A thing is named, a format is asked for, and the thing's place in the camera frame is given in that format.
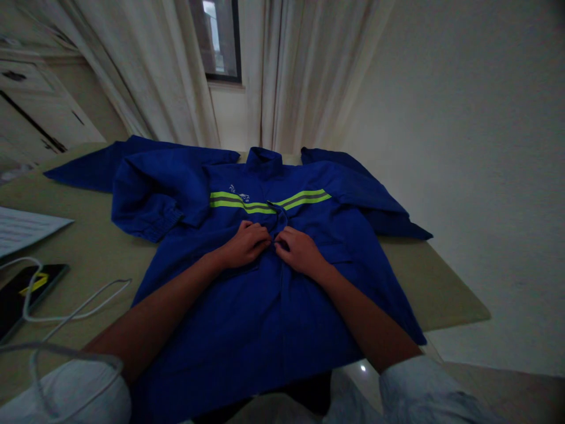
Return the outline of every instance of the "black phone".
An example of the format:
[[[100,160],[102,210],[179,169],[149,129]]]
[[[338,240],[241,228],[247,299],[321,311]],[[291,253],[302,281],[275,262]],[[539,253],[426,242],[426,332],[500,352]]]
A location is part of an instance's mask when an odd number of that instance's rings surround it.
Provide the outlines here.
[[[63,264],[43,266],[43,269],[35,278],[31,292],[30,312],[68,270],[69,265]],[[36,271],[37,266],[22,269],[12,281],[0,290],[0,345],[5,343],[24,321],[22,309],[24,308],[25,294],[29,280]]]

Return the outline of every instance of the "forearm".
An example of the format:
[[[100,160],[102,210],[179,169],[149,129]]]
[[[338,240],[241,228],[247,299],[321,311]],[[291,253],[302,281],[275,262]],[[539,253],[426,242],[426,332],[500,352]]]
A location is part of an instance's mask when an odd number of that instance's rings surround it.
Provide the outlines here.
[[[213,254],[190,268],[127,311],[83,348],[89,353],[118,356],[129,383],[147,368],[198,296],[223,270]]]
[[[334,266],[328,264],[314,279],[328,294],[378,373],[422,354],[409,335]]]

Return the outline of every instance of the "jacket logo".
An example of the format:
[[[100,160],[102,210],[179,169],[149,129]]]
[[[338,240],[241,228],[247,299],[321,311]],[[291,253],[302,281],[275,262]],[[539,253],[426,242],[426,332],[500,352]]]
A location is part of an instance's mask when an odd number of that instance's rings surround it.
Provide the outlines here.
[[[233,184],[230,184],[230,191],[232,193],[235,193],[235,187],[234,187]],[[249,203],[250,197],[249,197],[248,194],[241,193],[241,194],[238,194],[238,196],[241,197],[245,203]]]

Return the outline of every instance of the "white cabinet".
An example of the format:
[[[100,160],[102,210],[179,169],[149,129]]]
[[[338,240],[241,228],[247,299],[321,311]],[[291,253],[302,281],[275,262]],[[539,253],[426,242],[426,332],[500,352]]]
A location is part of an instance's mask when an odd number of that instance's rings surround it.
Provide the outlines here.
[[[0,155],[18,164],[36,166],[57,155],[55,146],[8,101],[0,97]]]
[[[0,49],[0,164],[37,165],[74,145],[106,142],[36,53]]]

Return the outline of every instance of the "hand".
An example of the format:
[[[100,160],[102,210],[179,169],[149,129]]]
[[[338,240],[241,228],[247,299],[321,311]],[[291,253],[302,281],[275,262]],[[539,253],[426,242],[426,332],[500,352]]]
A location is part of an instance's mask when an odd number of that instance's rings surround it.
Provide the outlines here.
[[[301,233],[292,227],[284,227],[275,238],[277,255],[295,271],[318,281],[320,276],[331,265],[324,259],[316,243],[308,234]]]
[[[242,221],[231,240],[211,254],[222,268],[239,268],[253,262],[270,245],[271,235],[267,228],[259,223]]]

